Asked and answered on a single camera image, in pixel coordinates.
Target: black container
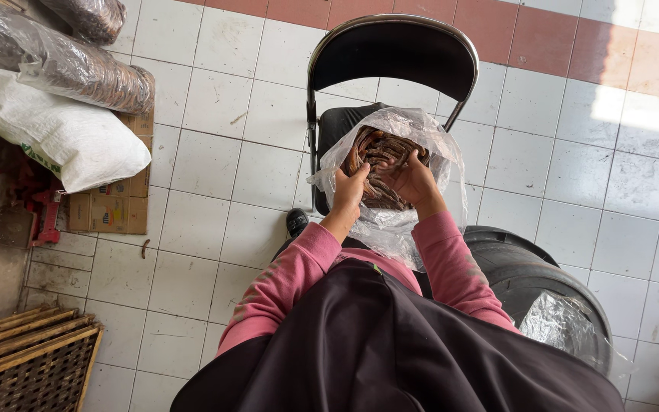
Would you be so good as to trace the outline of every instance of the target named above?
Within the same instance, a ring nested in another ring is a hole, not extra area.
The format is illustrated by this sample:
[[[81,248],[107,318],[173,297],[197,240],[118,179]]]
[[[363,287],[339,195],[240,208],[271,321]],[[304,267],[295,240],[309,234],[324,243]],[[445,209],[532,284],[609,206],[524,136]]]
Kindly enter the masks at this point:
[[[542,248],[507,230],[487,226],[470,226],[464,241],[471,255],[490,282],[490,288],[505,310],[520,325],[538,296],[547,290],[553,295],[574,298],[588,310],[581,312],[600,336],[611,343],[609,321],[599,302],[579,280],[561,269]],[[595,348],[596,367],[609,375],[612,348],[607,344]]]

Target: plastic-wrapped package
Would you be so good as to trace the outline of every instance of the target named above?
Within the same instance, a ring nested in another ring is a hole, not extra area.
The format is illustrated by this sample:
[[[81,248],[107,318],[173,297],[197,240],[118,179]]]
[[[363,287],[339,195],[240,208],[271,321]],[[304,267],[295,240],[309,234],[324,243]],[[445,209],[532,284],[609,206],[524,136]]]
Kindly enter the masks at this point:
[[[0,5],[0,68],[18,63],[17,81],[116,111],[154,107],[154,77]]]
[[[131,177],[149,149],[109,110],[19,84],[0,69],[0,136],[79,192]]]
[[[440,192],[444,193],[457,226],[464,233],[467,203],[463,184],[464,163],[459,145],[439,122],[420,108],[382,108],[361,120],[322,156],[321,170],[309,176],[307,183],[316,185],[326,193],[327,204],[331,206],[334,201],[334,173],[345,161],[362,126],[410,139],[431,152],[429,169]],[[411,237],[416,223],[418,216],[415,210],[394,211],[367,208],[361,204],[360,218],[350,229],[350,237],[388,258],[400,260],[413,270],[424,271]]]
[[[97,45],[111,45],[126,21],[119,0],[40,0],[75,30],[76,36]]]
[[[518,329],[528,338],[581,359],[617,383],[634,372],[634,365],[596,333],[582,314],[587,312],[586,306],[576,300],[543,291]]]

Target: pink long-sleeve shirt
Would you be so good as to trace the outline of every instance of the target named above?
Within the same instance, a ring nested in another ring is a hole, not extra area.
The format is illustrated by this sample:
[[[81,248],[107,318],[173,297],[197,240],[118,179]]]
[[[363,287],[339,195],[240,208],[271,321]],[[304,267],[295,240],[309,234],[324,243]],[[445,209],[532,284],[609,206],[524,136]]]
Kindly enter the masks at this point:
[[[449,212],[438,212],[411,232],[428,272],[434,299],[477,319],[518,330],[502,310]],[[273,334],[291,308],[327,271],[344,259],[375,263],[421,295],[403,263],[359,248],[342,248],[324,227],[309,223],[301,235],[251,283],[225,327],[216,357],[257,336]]]

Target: person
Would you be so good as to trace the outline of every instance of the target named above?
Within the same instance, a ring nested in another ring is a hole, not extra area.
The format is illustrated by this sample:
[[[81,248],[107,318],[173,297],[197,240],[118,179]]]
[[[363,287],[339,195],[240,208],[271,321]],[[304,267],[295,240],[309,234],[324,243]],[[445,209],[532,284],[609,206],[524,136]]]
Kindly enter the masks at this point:
[[[338,170],[329,214],[288,214],[292,239],[171,410],[624,411],[599,372],[516,329],[417,151],[394,163],[377,172],[415,207],[434,300],[402,263],[348,238],[371,167]]]

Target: white tiled floor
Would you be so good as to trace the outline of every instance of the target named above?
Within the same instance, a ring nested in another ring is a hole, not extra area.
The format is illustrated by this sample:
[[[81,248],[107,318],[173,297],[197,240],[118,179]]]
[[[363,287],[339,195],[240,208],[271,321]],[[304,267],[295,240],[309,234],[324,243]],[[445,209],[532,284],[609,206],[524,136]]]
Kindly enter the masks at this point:
[[[325,33],[173,0],[124,3],[109,49],[157,79],[149,233],[63,233],[33,253],[26,283],[27,306],[84,307],[105,325],[84,410],[113,412],[167,408],[286,239],[286,211],[310,207],[303,88]],[[615,3],[617,21],[641,7]],[[611,14],[600,0],[555,7],[575,4]],[[647,5],[643,23],[655,24]],[[321,110],[374,101],[442,120],[455,104],[392,79],[318,93]],[[627,410],[659,412],[659,98],[483,63],[453,135],[469,224],[535,241],[588,285],[640,368],[618,383]]]

